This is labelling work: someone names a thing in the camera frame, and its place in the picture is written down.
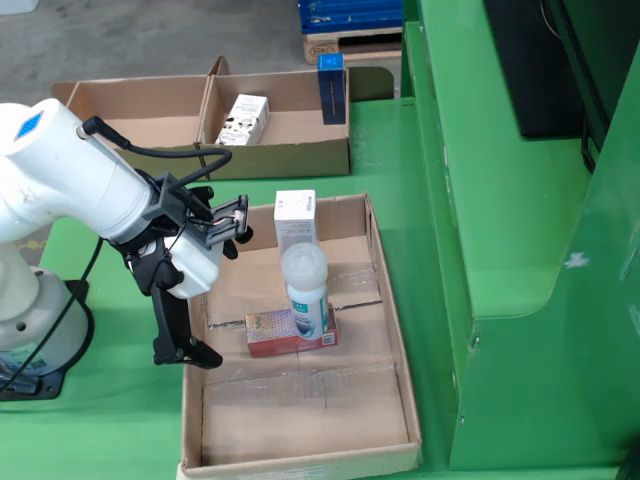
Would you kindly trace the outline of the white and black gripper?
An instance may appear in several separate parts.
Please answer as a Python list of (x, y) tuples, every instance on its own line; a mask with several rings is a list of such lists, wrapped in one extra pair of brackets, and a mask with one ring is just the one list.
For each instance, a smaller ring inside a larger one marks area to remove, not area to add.
[[(207, 293), (218, 279), (222, 245), (205, 248), (187, 231), (173, 236), (151, 231), (124, 242), (112, 239), (141, 293), (152, 298), (158, 325), (153, 340), (155, 365), (187, 364), (202, 369), (222, 365), (223, 357), (191, 331), (189, 299)], [(237, 259), (234, 239), (223, 243), (223, 254)]]

